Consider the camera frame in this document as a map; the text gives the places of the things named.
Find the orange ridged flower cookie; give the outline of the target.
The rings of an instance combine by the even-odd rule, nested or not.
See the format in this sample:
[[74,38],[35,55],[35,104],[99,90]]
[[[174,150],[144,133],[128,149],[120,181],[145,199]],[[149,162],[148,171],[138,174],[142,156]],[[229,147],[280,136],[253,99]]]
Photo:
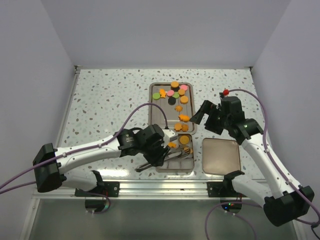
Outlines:
[[175,107],[175,110],[180,113],[180,112],[183,110],[183,107],[180,106],[180,105],[177,105],[177,106]]

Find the orange dotted round cookie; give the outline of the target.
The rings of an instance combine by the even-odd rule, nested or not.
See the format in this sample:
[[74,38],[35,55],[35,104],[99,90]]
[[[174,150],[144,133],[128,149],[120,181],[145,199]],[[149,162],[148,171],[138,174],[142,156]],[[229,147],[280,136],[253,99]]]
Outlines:
[[187,136],[187,135],[181,135],[179,137],[179,142],[182,144],[182,145],[187,145],[189,142],[190,142],[190,138]]

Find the steel serving tongs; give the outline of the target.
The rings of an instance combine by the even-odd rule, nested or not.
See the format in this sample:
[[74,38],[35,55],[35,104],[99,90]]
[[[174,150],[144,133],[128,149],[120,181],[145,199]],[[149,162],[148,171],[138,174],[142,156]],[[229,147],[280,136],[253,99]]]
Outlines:
[[184,147],[178,147],[178,148],[172,148],[167,155],[163,158],[163,160],[160,160],[159,163],[151,164],[151,163],[145,163],[140,166],[138,166],[135,171],[137,173],[140,173],[142,171],[145,171],[147,169],[150,169],[152,167],[162,167],[164,163],[173,161],[173,160],[182,160],[185,159],[190,154],[184,152]]

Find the plain orange round cookie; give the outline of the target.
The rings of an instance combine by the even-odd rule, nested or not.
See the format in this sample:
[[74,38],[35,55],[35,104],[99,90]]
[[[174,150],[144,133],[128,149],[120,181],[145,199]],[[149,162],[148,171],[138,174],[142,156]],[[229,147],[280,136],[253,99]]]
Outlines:
[[188,153],[188,154],[192,154],[193,153],[193,150],[191,148],[189,148],[189,147],[185,147],[183,150],[184,150],[185,153]]

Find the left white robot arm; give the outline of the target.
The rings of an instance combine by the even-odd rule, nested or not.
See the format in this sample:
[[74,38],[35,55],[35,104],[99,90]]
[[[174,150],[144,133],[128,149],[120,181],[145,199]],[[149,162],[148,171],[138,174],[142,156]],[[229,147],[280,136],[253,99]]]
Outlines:
[[106,138],[77,146],[54,148],[51,143],[44,144],[32,162],[37,191],[47,193],[68,187],[99,196],[104,190],[101,174],[96,170],[85,173],[76,168],[137,154],[142,154],[152,167],[162,166],[170,151],[169,143],[177,137],[172,129],[152,124],[144,129],[122,129]]

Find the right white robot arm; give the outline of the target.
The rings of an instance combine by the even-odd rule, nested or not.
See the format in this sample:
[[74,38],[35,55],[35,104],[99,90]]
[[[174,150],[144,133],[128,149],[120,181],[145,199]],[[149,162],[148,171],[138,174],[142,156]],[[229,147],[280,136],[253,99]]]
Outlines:
[[240,170],[230,172],[224,175],[222,182],[222,191],[227,196],[239,193],[250,198],[263,208],[267,219],[276,227],[308,212],[314,191],[310,186],[302,186],[275,156],[259,123],[245,117],[238,97],[224,97],[218,105],[204,100],[190,121],[198,125],[204,115],[208,115],[204,128],[218,135],[226,130],[251,156],[267,182],[264,186]]

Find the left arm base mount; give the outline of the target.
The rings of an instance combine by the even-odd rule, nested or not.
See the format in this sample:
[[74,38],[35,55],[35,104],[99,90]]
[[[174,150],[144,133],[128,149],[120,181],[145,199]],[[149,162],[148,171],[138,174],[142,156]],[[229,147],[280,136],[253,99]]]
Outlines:
[[111,197],[117,198],[120,191],[119,181],[103,181],[98,182],[97,186],[89,191],[75,189],[74,195],[76,197]]

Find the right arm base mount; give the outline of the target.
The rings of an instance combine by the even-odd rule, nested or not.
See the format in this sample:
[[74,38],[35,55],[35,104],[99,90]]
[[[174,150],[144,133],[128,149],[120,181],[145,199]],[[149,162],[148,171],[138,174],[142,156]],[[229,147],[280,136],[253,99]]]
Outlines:
[[208,181],[206,187],[209,198],[235,198],[240,195],[232,187],[226,186],[222,181]]

